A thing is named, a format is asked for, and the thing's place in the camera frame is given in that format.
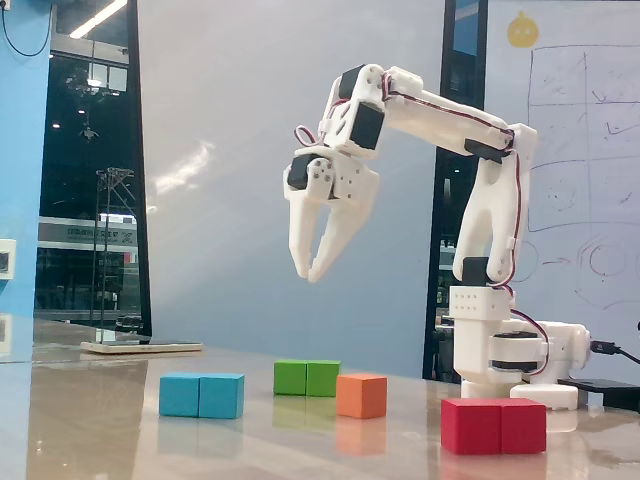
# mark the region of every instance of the white robotic arm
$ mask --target white robotic arm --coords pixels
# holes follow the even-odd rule
[[[305,148],[295,152],[283,183],[291,203],[289,248],[298,274],[317,282],[367,220],[379,179],[366,161],[376,157],[385,126],[483,158],[462,223],[454,275],[461,279],[463,259],[481,257],[491,238],[486,273],[495,285],[506,284],[515,269],[518,232],[526,222],[535,130],[509,126],[491,114],[429,93],[419,76],[379,65],[363,65],[336,79],[317,140],[304,127],[297,129]],[[322,205],[331,213],[311,264]]]
[[[385,71],[363,65],[345,72],[333,84],[317,138],[306,127],[296,128],[304,148],[284,171],[289,248],[298,275],[317,282],[367,220],[379,185],[367,161],[377,155],[385,126],[480,157],[453,265],[462,285],[450,291],[450,315],[456,322],[454,368],[464,378],[462,395],[511,394],[551,408],[576,408],[577,389],[555,381],[568,375],[569,366],[584,365],[589,332],[581,325],[537,323],[512,310],[513,291],[507,286],[526,224],[537,141],[537,132],[525,125],[507,125],[424,91],[420,77],[397,67]],[[323,205],[331,212],[311,262]],[[512,314],[527,321],[512,320]],[[534,331],[523,329],[526,324]],[[574,337],[577,340],[568,343]],[[523,377],[531,384],[521,385]]]

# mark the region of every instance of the blue block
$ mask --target blue block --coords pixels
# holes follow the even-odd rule
[[[160,377],[160,415],[197,417],[200,374],[168,373]]]
[[[238,418],[244,410],[244,375],[211,373],[200,377],[203,418]]]

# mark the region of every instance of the glass window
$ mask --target glass window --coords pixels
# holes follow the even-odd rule
[[[127,87],[126,3],[75,0],[55,9],[35,309],[39,318],[135,330],[138,150],[131,124],[135,99]],[[94,25],[105,8],[111,14]],[[98,189],[96,173],[108,169],[127,172],[111,195],[104,182]]]

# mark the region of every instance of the block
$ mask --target block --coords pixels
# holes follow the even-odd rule
[[[307,393],[307,362],[278,360],[273,364],[275,395],[305,395]]]
[[[201,418],[234,419],[244,410],[244,375],[211,373],[200,377]]]
[[[354,418],[377,418],[387,414],[387,377],[359,373],[338,375],[336,412]]]
[[[502,453],[501,415],[498,402],[477,398],[442,400],[440,442],[458,455]]]
[[[447,399],[440,428],[442,446],[458,455],[541,453],[547,409],[524,398]]]
[[[535,454],[547,449],[547,407],[526,398],[502,404],[502,453]]]
[[[168,373],[160,378],[160,415],[197,417],[200,374]]]
[[[340,364],[329,360],[307,362],[307,396],[335,397]]]

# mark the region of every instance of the green block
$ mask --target green block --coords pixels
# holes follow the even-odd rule
[[[340,363],[330,360],[307,362],[307,396],[335,397]]]
[[[278,360],[273,364],[273,393],[304,395],[307,392],[307,362]]]

